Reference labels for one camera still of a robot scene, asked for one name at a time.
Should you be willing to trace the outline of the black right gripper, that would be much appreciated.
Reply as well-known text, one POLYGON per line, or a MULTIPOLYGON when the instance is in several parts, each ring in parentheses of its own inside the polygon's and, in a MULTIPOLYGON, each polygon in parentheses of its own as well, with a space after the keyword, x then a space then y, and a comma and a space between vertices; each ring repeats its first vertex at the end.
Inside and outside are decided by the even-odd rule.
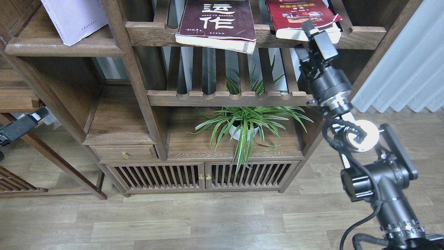
POLYGON ((338 51, 326 31, 319 31, 311 21, 301 27, 308 38, 308 46, 295 47, 300 61, 301 74, 309 81, 309 89, 322 115, 343 115, 353 106, 348 100, 352 86, 345 73, 340 69, 326 68, 338 57, 338 51))

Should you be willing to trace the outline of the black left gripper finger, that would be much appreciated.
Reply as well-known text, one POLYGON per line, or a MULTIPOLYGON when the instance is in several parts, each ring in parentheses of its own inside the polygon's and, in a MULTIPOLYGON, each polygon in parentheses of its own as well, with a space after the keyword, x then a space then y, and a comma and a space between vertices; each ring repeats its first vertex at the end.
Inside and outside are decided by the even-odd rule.
POLYGON ((4 146, 19 138, 25 133, 35 128, 40 120, 43 120, 49 115, 49 110, 46 107, 41 107, 35 112, 26 114, 24 117, 10 122, 0 129, 0 145, 4 146))

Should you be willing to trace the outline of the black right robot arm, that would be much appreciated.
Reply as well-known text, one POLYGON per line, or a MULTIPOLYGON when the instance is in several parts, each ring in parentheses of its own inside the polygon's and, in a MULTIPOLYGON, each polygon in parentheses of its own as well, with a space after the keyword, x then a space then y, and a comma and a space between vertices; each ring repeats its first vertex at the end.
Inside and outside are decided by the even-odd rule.
POLYGON ((355 234, 353 248, 361 242, 381 245, 385 250, 442 250, 443 235, 427 234, 403 190, 418 172, 394 131, 388 124, 376 127, 369 120, 356 120, 348 100, 352 87, 345 73, 331 62, 338 51, 326 31, 305 21, 301 27, 309 49, 297 46, 300 70, 309 83, 313 100, 307 106, 325 119, 322 134, 342 160, 343 189, 352 202, 366 201, 373 208, 368 217, 350 226, 340 241, 340 249, 349 233, 377 217, 384 237, 355 234))

